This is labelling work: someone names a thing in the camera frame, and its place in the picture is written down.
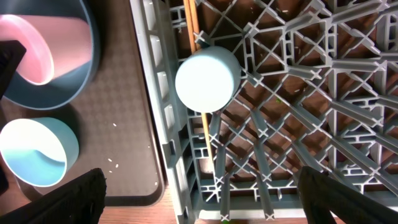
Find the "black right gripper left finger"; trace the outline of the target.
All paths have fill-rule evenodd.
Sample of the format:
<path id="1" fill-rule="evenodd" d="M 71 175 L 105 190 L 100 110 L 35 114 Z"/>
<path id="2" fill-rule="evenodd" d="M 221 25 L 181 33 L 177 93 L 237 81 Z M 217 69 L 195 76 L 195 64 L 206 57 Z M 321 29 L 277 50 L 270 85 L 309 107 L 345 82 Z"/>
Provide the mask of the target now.
<path id="1" fill-rule="evenodd" d="M 98 223 L 105 195 L 106 178 L 100 168 L 95 168 L 1 216 L 1 224 Z"/>

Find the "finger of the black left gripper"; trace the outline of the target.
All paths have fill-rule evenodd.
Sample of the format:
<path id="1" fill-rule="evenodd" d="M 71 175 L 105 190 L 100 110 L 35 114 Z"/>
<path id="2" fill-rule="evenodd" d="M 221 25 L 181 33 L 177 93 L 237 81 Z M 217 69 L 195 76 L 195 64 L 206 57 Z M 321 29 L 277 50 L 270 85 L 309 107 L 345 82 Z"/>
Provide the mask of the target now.
<path id="1" fill-rule="evenodd" d="M 26 48 L 18 40 L 2 40 L 0 51 L 0 93 L 3 98 L 9 84 L 26 53 Z"/>

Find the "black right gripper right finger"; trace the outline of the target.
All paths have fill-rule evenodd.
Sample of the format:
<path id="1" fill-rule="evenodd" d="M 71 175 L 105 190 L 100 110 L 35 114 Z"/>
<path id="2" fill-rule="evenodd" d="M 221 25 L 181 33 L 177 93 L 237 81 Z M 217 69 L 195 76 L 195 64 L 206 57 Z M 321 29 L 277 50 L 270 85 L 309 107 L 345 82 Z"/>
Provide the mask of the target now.
<path id="1" fill-rule="evenodd" d="M 397 223 L 397 212 L 304 166 L 298 172 L 297 191 L 309 223 Z"/>

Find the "pink cup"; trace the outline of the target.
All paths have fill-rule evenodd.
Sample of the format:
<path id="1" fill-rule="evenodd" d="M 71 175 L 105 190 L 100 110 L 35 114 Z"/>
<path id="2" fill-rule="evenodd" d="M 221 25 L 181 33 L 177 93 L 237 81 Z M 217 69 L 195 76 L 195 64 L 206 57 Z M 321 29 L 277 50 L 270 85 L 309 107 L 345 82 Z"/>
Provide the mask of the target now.
<path id="1" fill-rule="evenodd" d="M 25 47 L 16 72 L 33 85 L 45 85 L 92 58 L 90 26 L 76 17 L 3 14 L 1 40 Z"/>

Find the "dark blue plate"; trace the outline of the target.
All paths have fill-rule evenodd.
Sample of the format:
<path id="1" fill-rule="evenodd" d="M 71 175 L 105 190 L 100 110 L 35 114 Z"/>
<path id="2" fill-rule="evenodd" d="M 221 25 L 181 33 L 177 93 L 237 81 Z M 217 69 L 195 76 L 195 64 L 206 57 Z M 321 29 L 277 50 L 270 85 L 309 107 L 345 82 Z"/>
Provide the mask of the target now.
<path id="1" fill-rule="evenodd" d="M 32 85 L 15 74 L 4 93 L 7 100 L 32 110 L 52 110 L 71 102 L 95 77 L 101 58 L 101 37 L 89 1 L 4 0 L 1 14 L 77 17 L 88 23 L 93 41 L 93 53 L 87 63 L 46 85 Z"/>

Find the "light blue bowl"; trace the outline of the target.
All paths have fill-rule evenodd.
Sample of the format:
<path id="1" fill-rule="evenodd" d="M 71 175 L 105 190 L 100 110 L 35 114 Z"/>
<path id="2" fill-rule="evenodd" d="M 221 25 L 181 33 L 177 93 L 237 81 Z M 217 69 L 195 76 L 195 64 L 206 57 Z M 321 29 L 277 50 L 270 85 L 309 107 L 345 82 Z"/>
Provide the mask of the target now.
<path id="1" fill-rule="evenodd" d="M 80 152 L 72 129 L 51 117 L 20 118 L 1 130 L 1 156 L 10 171 L 35 187 L 58 184 Z"/>

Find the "light blue cup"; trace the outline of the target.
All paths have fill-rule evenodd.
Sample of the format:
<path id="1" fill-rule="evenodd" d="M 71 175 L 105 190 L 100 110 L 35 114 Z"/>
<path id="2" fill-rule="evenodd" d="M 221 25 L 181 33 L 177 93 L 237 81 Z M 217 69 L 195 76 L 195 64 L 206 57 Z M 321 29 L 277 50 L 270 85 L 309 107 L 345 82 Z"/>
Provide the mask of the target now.
<path id="1" fill-rule="evenodd" d="M 211 113 L 232 99 L 241 83 L 241 67 L 228 49 L 207 47 L 189 56 L 179 66 L 175 89 L 189 109 Z"/>

